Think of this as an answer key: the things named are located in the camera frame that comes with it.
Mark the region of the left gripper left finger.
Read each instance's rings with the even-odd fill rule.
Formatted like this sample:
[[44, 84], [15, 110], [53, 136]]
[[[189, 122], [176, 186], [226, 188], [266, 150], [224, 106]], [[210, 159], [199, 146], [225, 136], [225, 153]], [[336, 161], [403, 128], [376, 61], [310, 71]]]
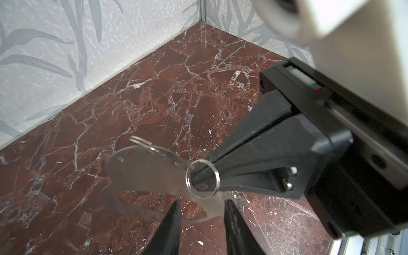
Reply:
[[181, 216], [181, 202], [176, 200], [142, 254], [178, 255], [180, 249]]

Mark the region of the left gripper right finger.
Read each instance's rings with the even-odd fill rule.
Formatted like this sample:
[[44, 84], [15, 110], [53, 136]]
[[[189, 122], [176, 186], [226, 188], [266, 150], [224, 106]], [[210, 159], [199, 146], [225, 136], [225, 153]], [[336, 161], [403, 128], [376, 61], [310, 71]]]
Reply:
[[224, 225], [228, 255], [265, 255], [232, 200], [225, 201]]

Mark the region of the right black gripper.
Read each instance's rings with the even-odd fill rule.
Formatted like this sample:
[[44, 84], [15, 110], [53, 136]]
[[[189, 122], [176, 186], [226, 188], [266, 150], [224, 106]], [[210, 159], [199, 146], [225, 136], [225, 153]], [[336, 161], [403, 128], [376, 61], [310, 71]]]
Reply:
[[215, 166], [289, 167], [221, 178], [219, 192], [307, 200], [334, 239], [408, 227], [408, 129], [304, 62], [259, 75], [261, 101], [216, 148]]

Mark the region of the silver split keyring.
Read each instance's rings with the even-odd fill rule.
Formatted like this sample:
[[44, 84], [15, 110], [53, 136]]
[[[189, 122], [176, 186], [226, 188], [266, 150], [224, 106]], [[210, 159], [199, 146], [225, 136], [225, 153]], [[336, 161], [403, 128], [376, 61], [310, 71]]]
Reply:
[[194, 198], [207, 200], [219, 191], [221, 177], [211, 161], [197, 159], [187, 168], [185, 183], [187, 190]]

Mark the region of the metal key holder plate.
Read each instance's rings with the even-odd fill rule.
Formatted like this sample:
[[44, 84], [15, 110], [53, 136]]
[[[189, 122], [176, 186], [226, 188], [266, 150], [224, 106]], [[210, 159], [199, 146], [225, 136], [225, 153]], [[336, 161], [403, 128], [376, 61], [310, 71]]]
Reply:
[[99, 194], [101, 205], [110, 211], [161, 222], [165, 213], [126, 204], [120, 200], [122, 191], [148, 191], [185, 198], [197, 203], [207, 214], [197, 220], [183, 218], [183, 225], [194, 225], [224, 215], [224, 201], [232, 200], [241, 213], [248, 201], [239, 192], [218, 192], [207, 200], [195, 198], [187, 189], [185, 177], [190, 163], [170, 150], [154, 146], [130, 146], [114, 153], [107, 163], [107, 174], [112, 182]]

